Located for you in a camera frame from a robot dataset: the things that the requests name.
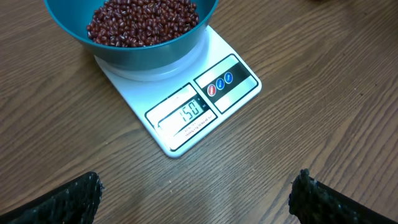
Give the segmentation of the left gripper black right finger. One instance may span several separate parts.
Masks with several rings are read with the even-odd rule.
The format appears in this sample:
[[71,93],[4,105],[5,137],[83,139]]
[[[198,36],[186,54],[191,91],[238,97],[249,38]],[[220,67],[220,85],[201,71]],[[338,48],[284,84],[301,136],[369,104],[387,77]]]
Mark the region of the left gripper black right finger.
[[289,213],[301,224],[397,224],[310,177],[308,169],[292,182]]

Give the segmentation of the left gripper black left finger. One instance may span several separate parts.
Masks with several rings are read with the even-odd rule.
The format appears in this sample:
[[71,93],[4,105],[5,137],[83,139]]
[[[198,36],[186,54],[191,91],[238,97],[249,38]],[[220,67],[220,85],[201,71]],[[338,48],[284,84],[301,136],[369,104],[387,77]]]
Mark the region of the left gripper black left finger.
[[87,172],[1,215],[1,223],[92,224],[103,194],[96,172]]

